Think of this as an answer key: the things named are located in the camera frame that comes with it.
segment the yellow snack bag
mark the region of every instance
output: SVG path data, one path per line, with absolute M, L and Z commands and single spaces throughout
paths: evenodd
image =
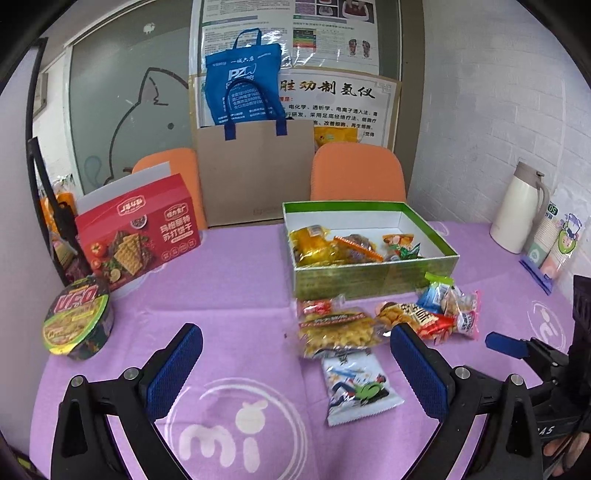
M 331 265 L 340 260 L 336 246 L 326 239 L 329 230 L 311 225 L 290 233 L 298 267 Z
M 331 142 L 357 143 L 358 129 L 355 127 L 314 127 L 314 140 L 321 147 Z

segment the finger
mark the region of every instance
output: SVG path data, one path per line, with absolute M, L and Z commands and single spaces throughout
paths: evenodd
M 564 473 L 564 469 L 562 468 L 562 463 L 559 463 L 557 467 L 552 472 L 552 476 L 560 476 Z
M 566 455 L 566 465 L 571 468 L 583 452 L 587 442 L 589 441 L 588 433 L 579 433 L 576 440 L 573 442 L 569 452 Z
M 550 443 L 548 443 L 544 447 L 544 455 L 546 455 L 546 456 L 554 455 L 556 450 L 558 450 L 558 447 L 562 444 L 563 440 L 564 440 L 564 438 L 560 438 L 560 439 L 552 440 Z

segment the blue tote bag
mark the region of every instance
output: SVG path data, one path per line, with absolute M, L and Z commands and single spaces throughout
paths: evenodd
M 238 39 L 243 33 L 258 32 L 256 44 L 252 47 L 237 48 Z M 285 118 L 285 110 L 279 101 L 277 75 L 281 66 L 281 47 L 278 43 L 261 45 L 262 32 L 251 28 L 241 32 L 234 47 L 205 57 L 207 76 L 205 98 L 216 125 L 228 121 L 225 98 L 234 123 L 252 120 Z M 238 79 L 251 82 L 240 83 L 231 89 L 230 85 Z M 259 87 L 263 97 L 257 91 Z

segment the purple tablecloth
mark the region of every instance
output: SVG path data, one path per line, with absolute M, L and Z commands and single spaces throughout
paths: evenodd
M 492 330 L 537 336 L 566 351 L 573 334 L 569 302 L 547 297 L 497 246 L 488 225 L 432 224 L 460 253 L 454 271 L 464 291 L 482 296 L 479 340 L 453 336 L 439 347 L 450 365 L 468 364 L 499 379 L 539 379 L 525 363 L 487 350 Z M 203 245 L 138 279 L 115 295 L 115 326 L 105 347 L 76 362 L 51 356 L 39 385 L 30 456 L 47 476 L 57 406 L 76 374 L 89 381 L 141 367 L 185 322 L 199 325 L 204 349 L 168 417 L 158 428 L 192 478 L 353 480 L 401 478 L 423 449 L 436 421 L 422 411 L 388 345 L 375 348 L 405 403 L 386 413 L 328 427 L 328 397 L 318 361 L 297 356 L 283 226 L 205 233 Z M 412 301 L 413 294 L 396 296 Z M 373 311 L 383 299 L 352 301 Z M 119 448 L 134 479 L 145 478 L 117 421 Z M 477 419 L 450 479 L 459 479 L 482 428 Z

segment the tomato image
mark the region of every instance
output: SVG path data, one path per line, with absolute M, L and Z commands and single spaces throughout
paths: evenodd
M 103 258 L 107 253 L 107 247 L 105 244 L 95 242 L 90 246 L 90 251 L 96 258 Z

